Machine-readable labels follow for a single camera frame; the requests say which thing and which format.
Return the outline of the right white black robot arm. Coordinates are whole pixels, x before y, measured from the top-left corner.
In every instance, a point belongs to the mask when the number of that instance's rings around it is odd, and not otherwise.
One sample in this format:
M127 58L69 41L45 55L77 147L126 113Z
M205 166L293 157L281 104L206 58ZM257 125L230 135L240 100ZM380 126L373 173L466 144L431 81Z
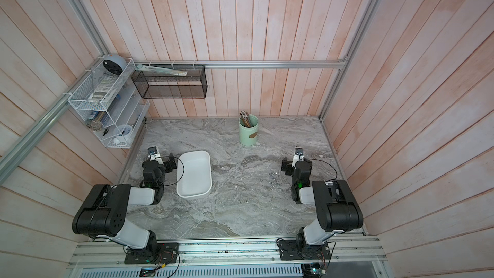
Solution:
M299 250L319 248L336 234L360 229L364 215L345 180L311 181L313 162L302 156L282 159L280 170L292 180L291 197L295 203L314 205L316 218L301 228L296 243Z

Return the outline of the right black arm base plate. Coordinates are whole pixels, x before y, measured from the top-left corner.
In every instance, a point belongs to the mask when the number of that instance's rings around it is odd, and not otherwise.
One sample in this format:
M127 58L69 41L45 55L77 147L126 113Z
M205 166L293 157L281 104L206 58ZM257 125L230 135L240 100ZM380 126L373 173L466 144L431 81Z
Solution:
M327 245L310 246L297 240L279 238L276 240L282 261L321 259L328 261L331 249Z

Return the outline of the white rectangular storage box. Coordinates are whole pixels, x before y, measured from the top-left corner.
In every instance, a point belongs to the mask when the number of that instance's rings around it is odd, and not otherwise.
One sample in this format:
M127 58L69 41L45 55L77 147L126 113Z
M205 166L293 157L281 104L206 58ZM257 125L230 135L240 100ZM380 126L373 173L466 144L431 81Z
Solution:
M183 199L207 197L212 190L210 155L206 151L192 151L179 157L176 192Z

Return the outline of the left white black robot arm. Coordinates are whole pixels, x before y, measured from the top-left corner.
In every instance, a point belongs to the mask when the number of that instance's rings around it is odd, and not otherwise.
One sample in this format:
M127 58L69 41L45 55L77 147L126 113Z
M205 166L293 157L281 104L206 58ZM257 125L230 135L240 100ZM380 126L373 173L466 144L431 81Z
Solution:
M143 179L140 185L97 184L83 201L72 222L75 234L89 238L104 238L132 251L147 254L158 253L156 234L145 230L127 218L130 206L157 205L161 201L167 173L183 166L173 154L167 157L150 155L142 163Z

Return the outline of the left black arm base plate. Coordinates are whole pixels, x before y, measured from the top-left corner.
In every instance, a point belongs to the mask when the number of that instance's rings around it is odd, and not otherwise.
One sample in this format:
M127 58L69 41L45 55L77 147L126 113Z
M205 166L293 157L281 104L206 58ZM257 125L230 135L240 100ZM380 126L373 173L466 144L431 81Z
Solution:
M155 247L140 250L128 249L124 263L126 265L170 264L178 259L179 243L158 243Z

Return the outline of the pile of metal screws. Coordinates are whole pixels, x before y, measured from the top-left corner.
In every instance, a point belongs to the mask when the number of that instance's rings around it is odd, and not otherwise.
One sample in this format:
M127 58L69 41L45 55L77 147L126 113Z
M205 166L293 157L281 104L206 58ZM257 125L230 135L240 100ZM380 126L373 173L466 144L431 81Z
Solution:
M273 185L280 185L280 174L278 172L270 172L269 177Z

